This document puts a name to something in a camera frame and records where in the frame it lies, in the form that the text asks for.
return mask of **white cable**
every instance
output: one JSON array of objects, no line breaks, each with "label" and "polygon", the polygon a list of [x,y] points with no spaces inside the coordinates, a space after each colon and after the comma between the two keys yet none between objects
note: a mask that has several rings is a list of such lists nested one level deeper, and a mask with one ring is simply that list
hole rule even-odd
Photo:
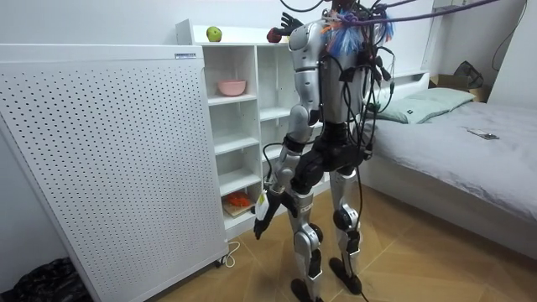
[{"label": "white cable", "polygon": [[[237,244],[237,247],[235,247],[232,251],[230,251],[226,256],[223,257],[222,261],[226,264],[227,268],[232,268],[235,266],[235,258],[232,256],[232,254],[237,251],[241,247],[240,242],[229,242],[229,245],[232,245],[233,243]],[[232,264],[227,264],[227,260],[232,260]]]}]

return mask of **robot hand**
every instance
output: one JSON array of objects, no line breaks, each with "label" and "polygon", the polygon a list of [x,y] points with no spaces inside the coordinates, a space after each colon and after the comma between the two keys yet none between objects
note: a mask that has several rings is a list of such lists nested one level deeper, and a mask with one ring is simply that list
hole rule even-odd
[{"label": "robot hand", "polygon": [[263,204],[264,202],[268,203],[268,209],[263,215],[262,211],[260,210],[263,208],[263,206],[256,206],[257,217],[253,224],[253,232],[255,233],[255,237],[258,240],[259,238],[261,238],[261,234],[265,232],[265,230],[267,230],[267,228],[269,227],[270,222],[272,221],[272,218],[274,217],[274,214],[276,213],[280,205],[284,205],[291,213],[291,216],[297,217],[297,210],[293,203],[293,197],[291,197],[286,192],[281,195],[277,195],[273,191],[271,191],[271,189],[268,189],[266,198],[262,196],[258,200],[258,204]]},{"label": "robot hand", "polygon": [[288,13],[282,13],[282,28],[274,28],[274,33],[281,36],[290,36],[293,30],[304,25],[297,18],[291,17]]}]

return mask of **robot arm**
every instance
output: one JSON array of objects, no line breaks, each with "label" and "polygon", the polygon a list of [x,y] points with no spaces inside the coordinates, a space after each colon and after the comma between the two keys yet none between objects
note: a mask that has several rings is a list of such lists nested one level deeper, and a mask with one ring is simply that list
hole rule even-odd
[{"label": "robot arm", "polygon": [[325,41],[321,36],[322,21],[308,23],[293,30],[289,38],[289,50],[295,69],[295,87],[300,103],[291,109],[289,131],[284,138],[284,145],[275,165],[272,184],[268,188],[268,210],[263,219],[256,219],[254,232],[261,237],[280,204],[286,206],[296,216],[292,206],[292,197],[285,192],[295,176],[304,146],[313,133],[313,125],[319,122],[319,58],[325,49]]}]

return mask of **cardboard box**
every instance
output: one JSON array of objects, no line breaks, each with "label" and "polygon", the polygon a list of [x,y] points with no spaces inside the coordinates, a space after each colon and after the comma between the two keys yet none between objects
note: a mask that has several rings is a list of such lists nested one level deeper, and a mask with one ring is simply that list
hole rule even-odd
[{"label": "cardboard box", "polygon": [[429,88],[451,88],[459,91],[466,91],[476,96],[474,102],[488,102],[488,97],[492,91],[491,86],[484,85],[481,88],[468,88],[468,78],[458,75],[436,75],[432,76],[429,81]]}]

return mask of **white bookshelf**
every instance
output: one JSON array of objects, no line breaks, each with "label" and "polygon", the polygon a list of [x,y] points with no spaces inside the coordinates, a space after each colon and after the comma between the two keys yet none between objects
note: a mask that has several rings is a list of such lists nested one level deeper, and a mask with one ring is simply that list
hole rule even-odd
[{"label": "white bookshelf", "polygon": [[[193,25],[190,20],[176,25],[179,44],[202,46],[205,83],[211,114],[211,128],[222,199],[243,191],[254,203],[263,188],[268,163],[262,155],[267,143],[282,143],[287,133],[291,108],[299,102],[289,48],[286,43],[266,42],[264,29],[219,27],[222,42],[207,41],[208,26]],[[218,81],[245,80],[241,96],[221,95]],[[314,136],[322,123],[315,125]],[[271,163],[279,157],[280,146],[268,148]],[[314,193],[328,189],[323,178]],[[285,212],[281,207],[277,214]],[[255,215],[246,211],[232,217],[224,211],[227,238],[232,239],[253,227]]]}]

